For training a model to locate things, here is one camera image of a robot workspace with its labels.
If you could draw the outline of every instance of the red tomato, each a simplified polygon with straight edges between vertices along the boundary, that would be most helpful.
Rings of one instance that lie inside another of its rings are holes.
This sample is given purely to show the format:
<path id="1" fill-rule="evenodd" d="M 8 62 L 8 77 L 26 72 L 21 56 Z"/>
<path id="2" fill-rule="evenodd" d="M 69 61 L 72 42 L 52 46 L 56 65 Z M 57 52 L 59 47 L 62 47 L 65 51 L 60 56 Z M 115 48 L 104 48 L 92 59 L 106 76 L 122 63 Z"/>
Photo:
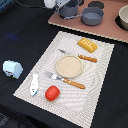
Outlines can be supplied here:
<path id="1" fill-rule="evenodd" d="M 53 101 L 59 96 L 59 94 L 60 90 L 56 86 L 52 85 L 45 92 L 45 97 L 47 100 Z"/>

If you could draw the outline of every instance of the cloth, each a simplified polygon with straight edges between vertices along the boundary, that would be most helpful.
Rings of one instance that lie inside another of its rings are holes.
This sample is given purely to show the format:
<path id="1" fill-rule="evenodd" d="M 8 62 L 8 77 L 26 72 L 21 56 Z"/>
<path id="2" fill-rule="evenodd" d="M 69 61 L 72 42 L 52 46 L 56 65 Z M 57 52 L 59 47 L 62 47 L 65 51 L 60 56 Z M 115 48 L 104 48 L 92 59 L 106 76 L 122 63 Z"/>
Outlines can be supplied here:
<path id="1" fill-rule="evenodd" d="M 90 128 L 114 45 L 90 39 L 98 48 L 95 52 L 89 53 L 77 45 L 81 38 L 77 35 L 59 32 L 23 84 L 16 90 L 14 96 L 78 126 Z M 62 81 L 51 80 L 46 77 L 46 71 L 57 74 L 55 64 L 60 57 L 64 56 L 58 49 L 97 58 L 97 63 L 83 60 L 83 73 L 71 79 L 85 85 L 86 89 L 78 89 L 71 85 L 68 86 Z M 33 97 L 30 95 L 30 85 L 32 76 L 36 73 L 39 74 L 39 91 Z M 51 85 L 56 85 L 60 89 L 60 97 L 54 102 L 49 102 L 45 98 L 45 91 Z"/>

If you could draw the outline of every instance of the dark background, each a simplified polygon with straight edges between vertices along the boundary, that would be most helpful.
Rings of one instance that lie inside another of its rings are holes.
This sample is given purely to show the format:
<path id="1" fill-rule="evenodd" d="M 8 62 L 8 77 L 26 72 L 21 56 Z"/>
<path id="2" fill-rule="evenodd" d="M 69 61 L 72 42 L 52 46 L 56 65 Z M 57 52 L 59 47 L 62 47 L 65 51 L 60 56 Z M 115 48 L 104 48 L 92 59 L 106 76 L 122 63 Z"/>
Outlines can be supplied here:
<path id="1" fill-rule="evenodd" d="M 21 2 L 31 6 L 44 6 L 43 0 Z M 10 110 L 13 110 L 12 113 L 22 113 L 38 123 L 38 127 L 41 127 L 42 122 L 53 128 L 79 128 L 13 96 L 57 33 L 64 31 L 115 44 L 91 128 L 127 128 L 128 44 L 50 25 L 48 20 L 54 11 L 25 8 L 14 2 L 0 12 L 0 112 L 6 115 Z M 7 77 L 3 72 L 2 67 L 6 60 L 21 63 L 23 72 L 18 80 Z"/>

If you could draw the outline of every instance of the fork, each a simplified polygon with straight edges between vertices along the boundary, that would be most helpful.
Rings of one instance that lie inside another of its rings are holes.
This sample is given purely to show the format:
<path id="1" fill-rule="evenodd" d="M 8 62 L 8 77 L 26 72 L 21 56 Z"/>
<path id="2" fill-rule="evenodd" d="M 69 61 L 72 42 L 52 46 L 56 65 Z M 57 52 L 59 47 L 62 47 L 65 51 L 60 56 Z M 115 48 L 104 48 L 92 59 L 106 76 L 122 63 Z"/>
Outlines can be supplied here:
<path id="1" fill-rule="evenodd" d="M 73 85 L 73 86 L 78 87 L 80 89 L 85 89 L 85 86 L 83 84 L 79 84 L 77 82 L 68 80 L 66 78 L 60 78 L 56 74 L 53 74 L 53 73 L 48 72 L 48 71 L 46 71 L 45 74 L 46 74 L 47 77 L 49 77 L 49 78 L 51 78 L 53 80 L 61 80 L 61 81 L 65 82 L 65 83 L 67 83 L 67 84 Z"/>

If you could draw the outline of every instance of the fork handle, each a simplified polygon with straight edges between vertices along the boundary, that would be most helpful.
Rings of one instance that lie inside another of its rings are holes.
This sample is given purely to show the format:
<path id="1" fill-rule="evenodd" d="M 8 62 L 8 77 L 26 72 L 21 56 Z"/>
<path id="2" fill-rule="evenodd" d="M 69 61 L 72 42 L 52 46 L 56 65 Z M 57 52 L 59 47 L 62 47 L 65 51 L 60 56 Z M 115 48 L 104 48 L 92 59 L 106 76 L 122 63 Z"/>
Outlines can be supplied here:
<path id="1" fill-rule="evenodd" d="M 78 55 L 78 57 L 81 58 L 81 59 L 84 59 L 84 60 L 97 62 L 97 59 L 95 59 L 95 58 L 91 58 L 91 57 L 87 57 L 87 56 L 83 56 L 83 55 Z"/>
<path id="2" fill-rule="evenodd" d="M 64 79 L 63 82 L 65 82 L 67 84 L 70 84 L 70 85 L 73 85 L 75 87 L 81 88 L 81 89 L 85 89 L 85 86 L 83 84 L 79 84 L 77 82 L 74 82 L 74 81 L 71 81 L 71 80 L 68 80 L 68 79 Z"/>

